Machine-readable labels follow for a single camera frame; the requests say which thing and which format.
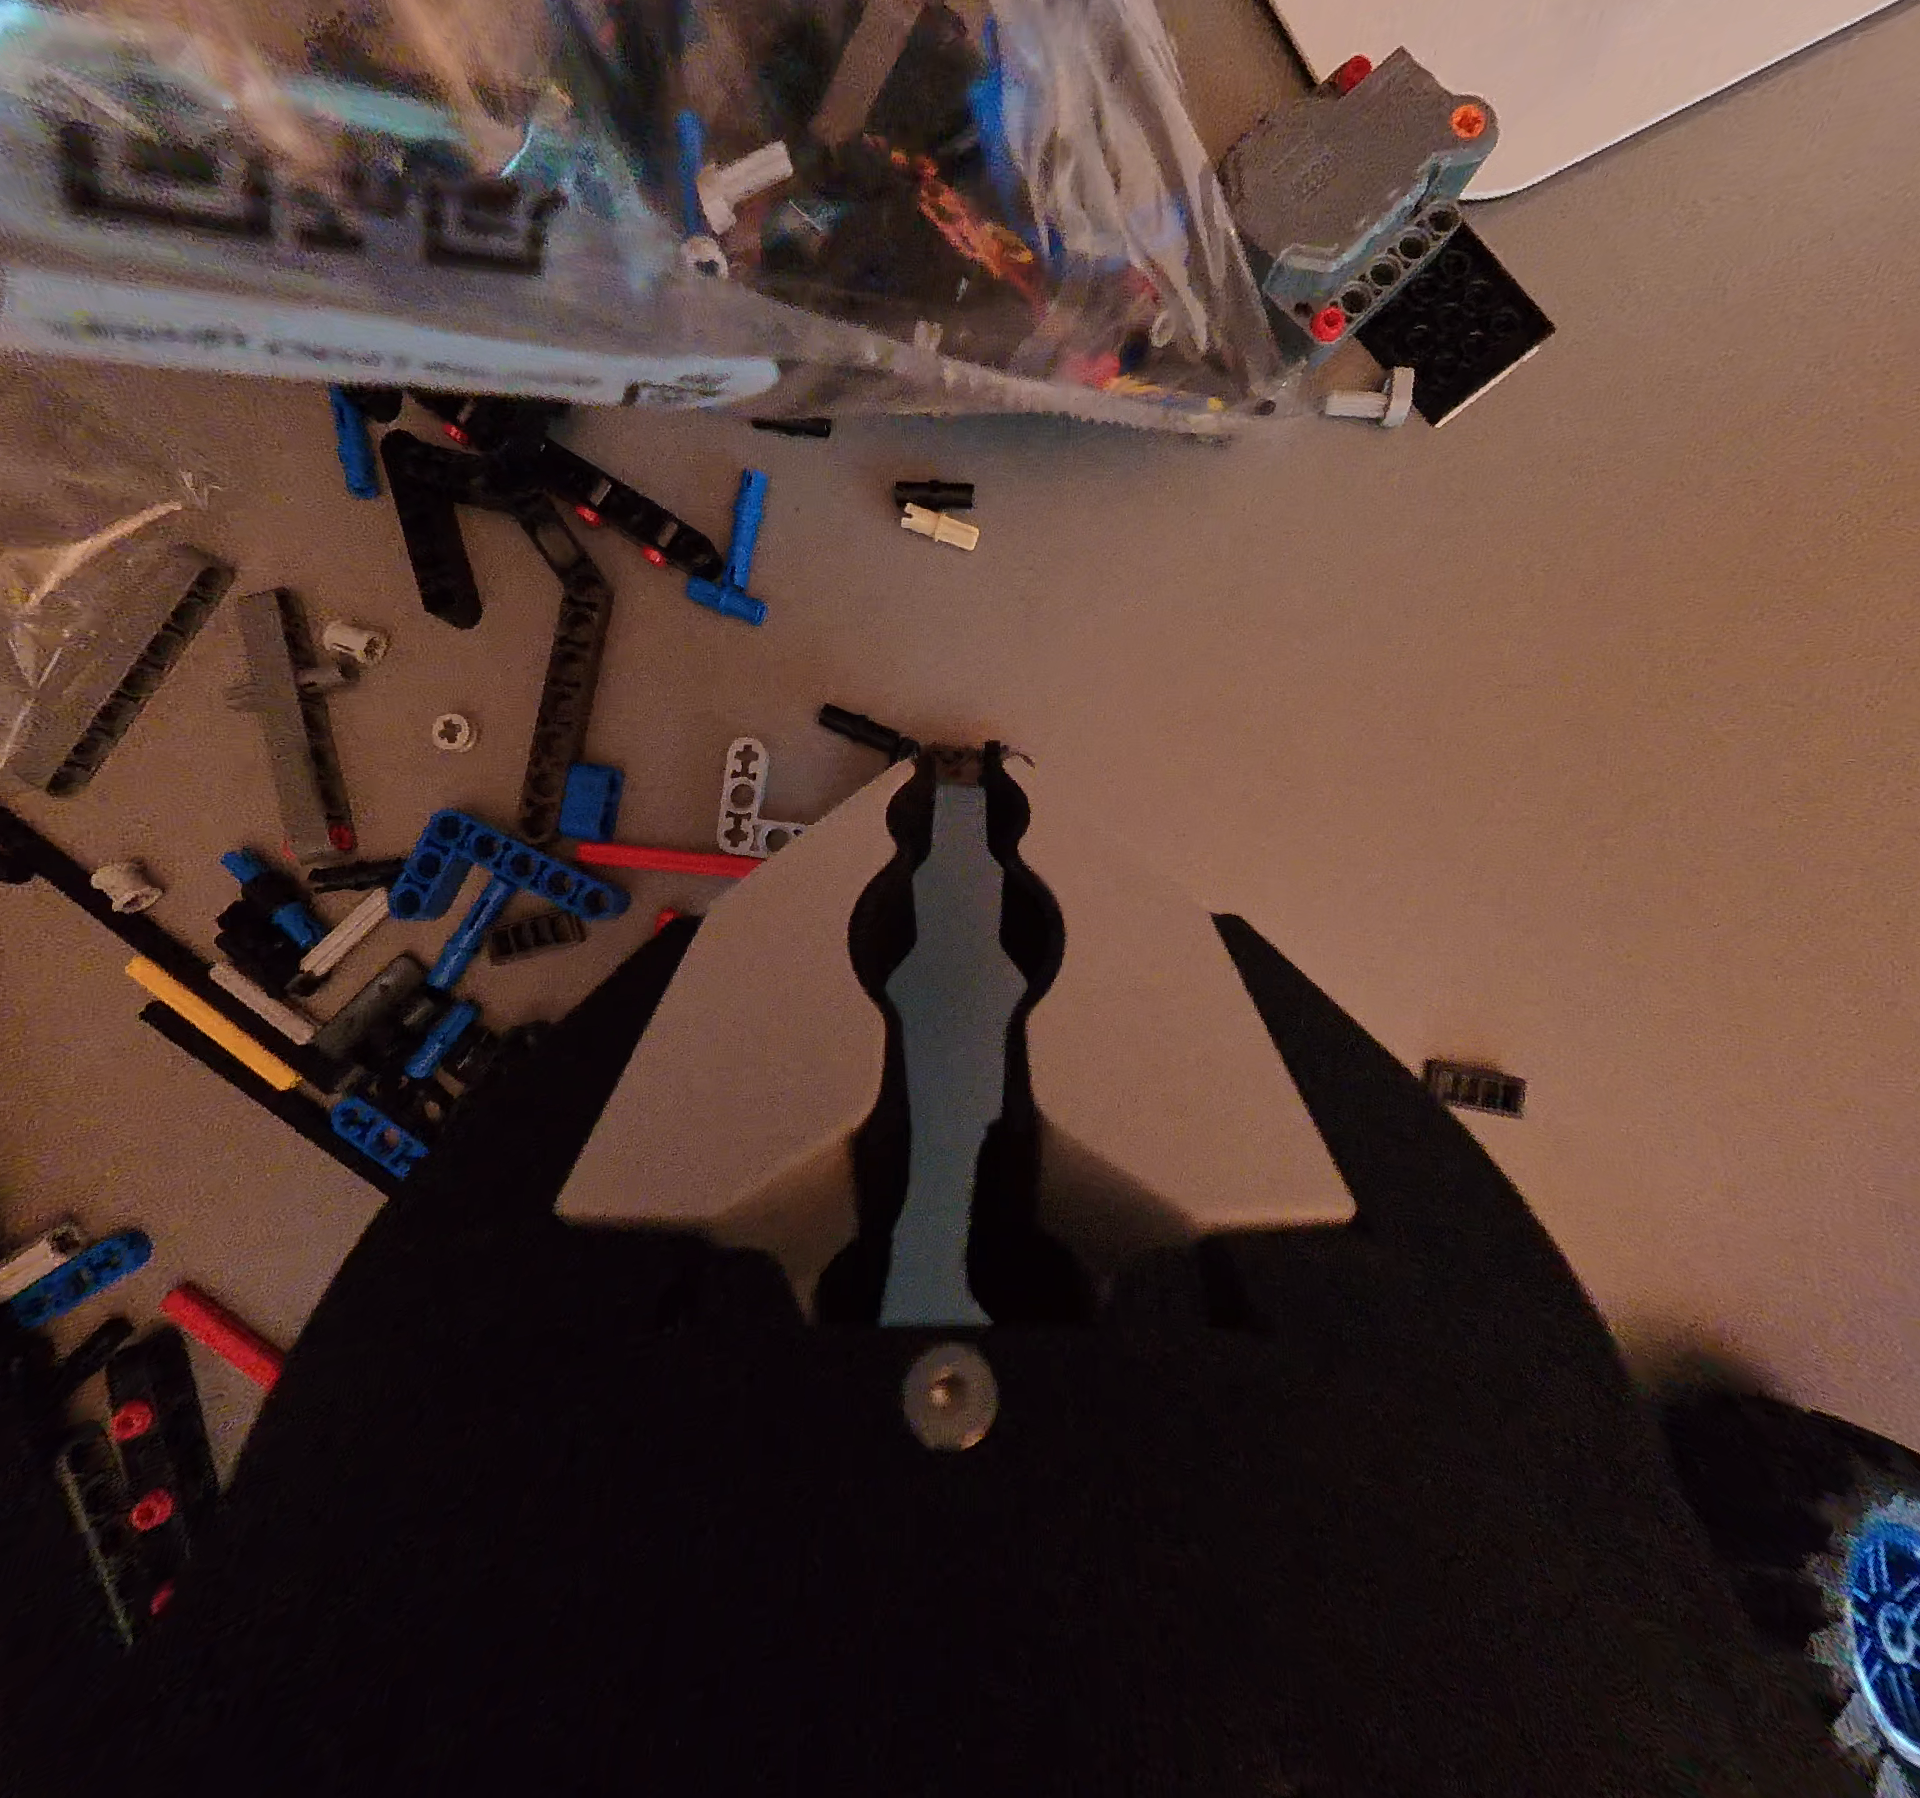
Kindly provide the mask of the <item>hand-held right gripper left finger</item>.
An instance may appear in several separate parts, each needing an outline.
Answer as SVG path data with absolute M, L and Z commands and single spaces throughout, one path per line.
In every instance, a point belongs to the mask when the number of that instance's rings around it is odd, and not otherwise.
M 822 1324 L 882 1324 L 908 1207 L 908 1045 L 890 982 L 943 765 L 890 765 L 693 930 L 591 1126 L 559 1220 L 764 1251 Z

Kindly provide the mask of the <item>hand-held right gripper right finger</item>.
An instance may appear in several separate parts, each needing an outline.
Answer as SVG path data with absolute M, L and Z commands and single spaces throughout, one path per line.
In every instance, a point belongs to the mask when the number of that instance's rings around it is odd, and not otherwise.
M 997 944 L 1021 974 L 987 1135 L 991 1324 L 1087 1324 L 1157 1251 L 1343 1228 L 1343 1191 L 1215 918 L 987 760 Z

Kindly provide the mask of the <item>clear plastic bag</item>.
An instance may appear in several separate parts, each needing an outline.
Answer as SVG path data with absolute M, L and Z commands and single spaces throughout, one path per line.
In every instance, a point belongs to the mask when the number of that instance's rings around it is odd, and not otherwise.
M 1157 0 L 7 0 L 7 347 L 1200 437 L 1305 372 Z
M 198 544 L 210 478 L 105 372 L 0 364 L 0 760 L 57 801 L 87 790 L 220 610 Z

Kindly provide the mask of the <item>grey desk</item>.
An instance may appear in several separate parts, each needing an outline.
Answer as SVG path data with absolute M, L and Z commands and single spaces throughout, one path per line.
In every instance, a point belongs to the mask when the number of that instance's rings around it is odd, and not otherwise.
M 167 924 L 228 843 L 332 862 L 220 705 L 275 596 L 385 633 L 323 661 L 349 852 L 438 807 L 559 852 L 568 755 L 708 852 L 735 728 L 812 832 L 890 768 L 819 705 L 999 739 L 1411 1066 L 1515 1074 L 1493 1161 L 1641 1371 L 1917 1445 L 1901 37 L 1522 202 L 1490 153 L 1463 222 L 1556 338 L 1437 432 L 1358 338 L 1214 437 L 50 362 L 152 389 L 234 589 L 105 778 L 7 807 Z

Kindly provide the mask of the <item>yellow toy beam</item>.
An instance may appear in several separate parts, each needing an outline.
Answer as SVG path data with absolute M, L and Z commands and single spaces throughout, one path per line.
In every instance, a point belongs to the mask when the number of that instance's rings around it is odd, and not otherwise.
M 240 1029 L 220 1008 L 193 994 L 183 982 L 173 982 L 158 965 L 133 958 L 127 982 L 152 988 L 173 1019 L 193 1026 L 198 1043 L 220 1045 L 240 1066 L 268 1078 L 269 1088 L 293 1088 L 298 1066 L 285 1062 L 269 1045 L 261 1045 L 248 1029 Z

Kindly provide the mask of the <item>black studded toy plate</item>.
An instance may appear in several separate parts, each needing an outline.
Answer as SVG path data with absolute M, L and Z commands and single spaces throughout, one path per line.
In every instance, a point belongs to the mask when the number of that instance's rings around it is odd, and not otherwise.
M 1549 309 L 1507 272 L 1472 222 L 1458 222 L 1358 332 L 1385 372 L 1411 372 L 1411 417 L 1431 432 L 1493 395 L 1549 338 Z

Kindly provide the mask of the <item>black toy wheel blue rim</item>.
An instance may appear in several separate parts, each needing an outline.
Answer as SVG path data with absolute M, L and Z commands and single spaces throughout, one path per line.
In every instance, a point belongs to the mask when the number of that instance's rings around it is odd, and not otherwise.
M 1873 1794 L 1920 1794 L 1920 1453 L 1734 1384 L 1652 1395 L 1762 1647 Z

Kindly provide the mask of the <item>grey toy motor block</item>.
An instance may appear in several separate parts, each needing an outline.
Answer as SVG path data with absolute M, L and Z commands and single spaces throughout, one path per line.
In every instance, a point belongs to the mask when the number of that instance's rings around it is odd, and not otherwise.
M 1315 372 L 1426 272 L 1493 145 L 1502 109 L 1403 51 L 1353 54 L 1236 136 L 1215 182 L 1285 364 Z

